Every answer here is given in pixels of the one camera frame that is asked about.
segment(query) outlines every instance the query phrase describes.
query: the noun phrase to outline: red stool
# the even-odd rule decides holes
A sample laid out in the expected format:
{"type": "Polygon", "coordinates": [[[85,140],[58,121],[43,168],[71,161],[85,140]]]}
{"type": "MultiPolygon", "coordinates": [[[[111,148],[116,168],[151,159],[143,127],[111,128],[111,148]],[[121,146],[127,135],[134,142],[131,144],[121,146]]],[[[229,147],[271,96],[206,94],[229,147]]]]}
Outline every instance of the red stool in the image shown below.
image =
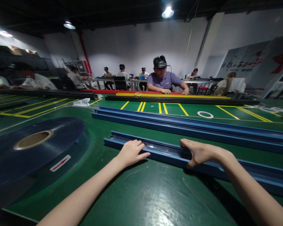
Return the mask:
{"type": "Polygon", "coordinates": [[[205,95],[209,89],[210,83],[201,83],[196,95],[205,95]]]}

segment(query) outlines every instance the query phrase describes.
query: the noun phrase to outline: yellow rail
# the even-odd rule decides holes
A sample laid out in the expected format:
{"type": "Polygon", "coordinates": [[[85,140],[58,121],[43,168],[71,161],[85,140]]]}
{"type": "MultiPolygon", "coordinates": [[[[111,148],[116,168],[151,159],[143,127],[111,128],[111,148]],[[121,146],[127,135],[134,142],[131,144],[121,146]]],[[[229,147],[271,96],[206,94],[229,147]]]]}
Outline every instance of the yellow rail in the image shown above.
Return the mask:
{"type": "MultiPolygon", "coordinates": [[[[133,93],[117,93],[117,96],[139,96],[133,93]]],[[[181,98],[214,98],[214,99],[230,99],[223,96],[198,96],[198,95],[167,95],[167,94],[141,94],[142,97],[181,97],[181,98]]]]}

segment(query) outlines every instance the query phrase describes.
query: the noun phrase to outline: red pipe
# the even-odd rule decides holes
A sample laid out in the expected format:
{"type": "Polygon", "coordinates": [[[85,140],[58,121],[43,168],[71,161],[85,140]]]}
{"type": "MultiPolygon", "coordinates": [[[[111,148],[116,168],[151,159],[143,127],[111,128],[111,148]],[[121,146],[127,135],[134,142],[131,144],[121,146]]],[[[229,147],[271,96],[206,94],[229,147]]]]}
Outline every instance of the red pipe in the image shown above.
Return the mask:
{"type": "MultiPolygon", "coordinates": [[[[142,94],[162,94],[159,92],[151,91],[131,91],[131,90],[105,90],[105,89],[81,89],[81,91],[92,91],[93,93],[102,94],[117,94],[117,93],[142,93],[142,94]]],[[[182,95],[182,93],[171,93],[173,95],[182,95]]]]}
{"type": "Polygon", "coordinates": [[[79,37],[80,37],[80,41],[81,41],[81,44],[82,44],[82,48],[83,48],[83,51],[84,51],[84,54],[85,54],[85,58],[86,58],[86,62],[87,62],[90,74],[92,74],[92,70],[91,70],[91,67],[90,67],[90,63],[89,63],[89,60],[88,60],[87,52],[86,52],[86,49],[85,49],[85,46],[84,46],[84,42],[83,42],[83,38],[82,38],[82,33],[83,32],[79,32],[79,37]]]}

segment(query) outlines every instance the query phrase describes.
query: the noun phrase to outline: purple shirt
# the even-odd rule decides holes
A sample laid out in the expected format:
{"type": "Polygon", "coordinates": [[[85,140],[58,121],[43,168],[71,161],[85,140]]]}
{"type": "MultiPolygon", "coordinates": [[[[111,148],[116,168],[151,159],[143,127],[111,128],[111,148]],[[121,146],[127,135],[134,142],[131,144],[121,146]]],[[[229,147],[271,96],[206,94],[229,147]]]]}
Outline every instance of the purple shirt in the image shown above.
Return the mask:
{"type": "Polygon", "coordinates": [[[155,72],[152,72],[148,76],[147,84],[152,84],[153,86],[162,89],[170,89],[172,85],[180,86],[182,80],[180,80],[174,73],[171,74],[171,72],[166,72],[163,78],[157,77],[155,72]]]}

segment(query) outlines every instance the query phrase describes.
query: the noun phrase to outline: film roll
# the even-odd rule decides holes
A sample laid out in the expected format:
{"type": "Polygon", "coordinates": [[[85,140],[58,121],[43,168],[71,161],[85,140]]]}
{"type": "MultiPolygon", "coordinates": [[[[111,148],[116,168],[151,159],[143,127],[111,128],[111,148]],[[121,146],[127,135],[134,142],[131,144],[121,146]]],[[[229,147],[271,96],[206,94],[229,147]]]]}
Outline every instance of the film roll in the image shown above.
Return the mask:
{"type": "Polygon", "coordinates": [[[81,159],[89,144],[85,122],[74,117],[0,136],[0,209],[55,182],[81,159]]]}

